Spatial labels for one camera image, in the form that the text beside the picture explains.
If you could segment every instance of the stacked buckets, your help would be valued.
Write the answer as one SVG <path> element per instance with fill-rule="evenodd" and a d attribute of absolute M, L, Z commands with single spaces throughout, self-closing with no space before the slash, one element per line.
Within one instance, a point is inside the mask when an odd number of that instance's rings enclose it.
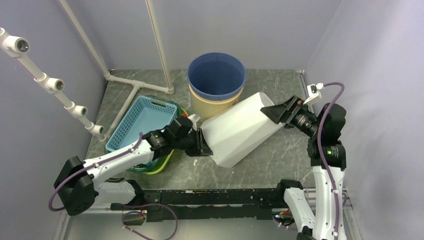
<path fill-rule="evenodd" d="M 187 70 L 194 111 L 203 122 L 232 107 L 246 84 L 246 68 L 237 58 L 210 52 L 194 59 Z"/>

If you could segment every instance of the basket handle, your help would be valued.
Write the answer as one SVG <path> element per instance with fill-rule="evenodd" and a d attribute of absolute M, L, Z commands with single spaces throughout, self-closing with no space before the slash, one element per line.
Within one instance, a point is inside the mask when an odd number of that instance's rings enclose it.
<path fill-rule="evenodd" d="M 161 107 L 164 107 L 164 108 L 166 108 L 166 106 L 167 106 L 166 102 L 155 99 L 155 98 L 150 98 L 150 102 L 154 105 L 158 105 L 158 106 L 161 106 Z"/>

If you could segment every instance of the plastic basket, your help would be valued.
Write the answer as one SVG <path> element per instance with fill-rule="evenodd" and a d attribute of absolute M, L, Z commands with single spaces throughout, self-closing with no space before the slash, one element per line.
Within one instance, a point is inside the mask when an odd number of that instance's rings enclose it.
<path fill-rule="evenodd" d="M 114 152 L 139 139 L 139 133 L 162 129 L 177 116 L 177 106 L 147 96 L 139 96 L 107 141 L 105 150 Z"/>

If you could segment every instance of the gray table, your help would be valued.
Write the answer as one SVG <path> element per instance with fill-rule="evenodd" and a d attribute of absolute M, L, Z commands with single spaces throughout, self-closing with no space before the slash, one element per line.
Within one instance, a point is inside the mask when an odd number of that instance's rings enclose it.
<path fill-rule="evenodd" d="M 275 104 L 286 101 L 292 95 L 305 96 L 294 70 L 250 69 L 247 73 L 247 83 L 240 100 L 257 92 L 264 92 Z M 114 74 L 166 86 L 162 70 L 118 70 Z M 171 100 L 187 109 L 189 114 L 193 113 L 186 70 L 172 70 L 170 75 L 175 94 L 142 88 L 137 95 L 155 95 Z M 130 85 L 109 82 L 96 123 L 108 129 L 131 90 Z M 159 174 L 146 175 L 127 170 L 116 177 L 134 179 L 143 189 L 274 188 L 281 179 L 299 180 L 304 187 L 313 188 L 315 183 L 306 152 L 307 140 L 308 137 L 297 129 L 282 128 L 233 168 L 220 167 L 210 157 L 188 157 L 184 152 L 176 150 Z M 105 144 L 93 137 L 86 158 L 103 155 Z"/>

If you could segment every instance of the white pipe frame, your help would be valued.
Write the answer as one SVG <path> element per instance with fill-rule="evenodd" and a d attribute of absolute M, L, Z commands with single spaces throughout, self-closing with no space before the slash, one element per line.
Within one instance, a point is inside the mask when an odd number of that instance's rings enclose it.
<path fill-rule="evenodd" d="M 159 51 L 160 61 L 162 63 L 163 73 L 165 74 L 167 87 L 156 86 L 156 85 L 145 83 L 143 81 L 131 80 L 131 79 L 126 79 L 126 78 L 117 77 L 117 76 L 112 75 L 110 73 L 110 71 L 108 70 L 108 67 L 106 66 L 105 62 L 100 57 L 99 53 L 96 51 L 96 48 L 93 46 L 92 42 L 90 41 L 89 37 L 87 36 L 86 32 L 84 31 L 83 27 L 81 26 L 80 22 L 78 21 L 77 17 L 75 16 L 71 7 L 68 5 L 67 1 L 66 0 L 58 0 L 58 1 L 59 1 L 60 5 L 62 6 L 63 10 L 68 15 L 68 17 L 71 20 L 71 22 L 73 23 L 73 25 L 75 26 L 75 28 L 78 31 L 79 35 L 81 36 L 82 40 L 87 45 L 88 50 L 93 55 L 94 59 L 96 60 L 97 64 L 99 65 L 100 69 L 102 70 L 103 75 L 106 78 L 106 80 L 110 81 L 110 82 L 130 84 L 130 85 L 133 86 L 131 93 L 129 94 L 128 98 L 126 99 L 125 103 L 123 104 L 123 106 L 120 109 L 120 111 L 118 112 L 118 114 L 116 115 L 116 118 L 113 120 L 112 124 L 110 125 L 110 128 L 105 135 L 106 138 L 101 140 L 101 141 L 105 141 L 106 139 L 108 139 L 112 135 L 113 131 L 115 130 L 115 128 L 120 123 L 122 117 L 124 116 L 125 112 L 127 111 L 128 107 L 130 106 L 131 102 L 133 101 L 134 97 L 136 96 L 136 94 L 137 94 L 137 92 L 140 88 L 152 89 L 152 90 L 164 92 L 166 94 L 174 94 L 175 90 L 174 90 L 174 86 L 173 86 L 171 78 L 170 78 L 169 69 L 168 69 L 168 65 L 167 65 L 167 62 L 166 62 L 166 58 L 165 58 L 165 53 L 163 51 L 164 48 L 163 48 L 162 39 L 160 37 L 159 30 L 158 30 L 156 15 L 155 15 L 154 10 L 153 10 L 153 4 L 151 3 L 150 0 L 145 0 L 145 1 L 146 1 L 146 6 L 147 6 L 148 14 L 149 14 L 149 17 L 150 17 L 150 21 L 151 21 L 151 26 L 152 26 L 153 32 L 154 32 L 154 38 L 156 40 L 157 49 Z"/>
<path fill-rule="evenodd" d="M 30 44 L 25 38 L 11 36 L 8 32 L 6 32 L 6 30 L 0 27 L 0 48 L 2 48 L 7 55 L 15 58 L 22 67 L 24 67 L 29 74 L 32 75 L 34 81 L 44 90 L 56 97 L 74 118 L 84 124 L 85 129 L 87 129 L 92 135 L 98 137 L 101 141 L 106 139 L 103 135 L 103 126 L 92 123 L 86 117 L 88 112 L 87 108 L 85 106 L 76 105 L 62 92 L 65 87 L 63 80 L 49 77 L 27 56 L 27 53 L 30 50 Z"/>

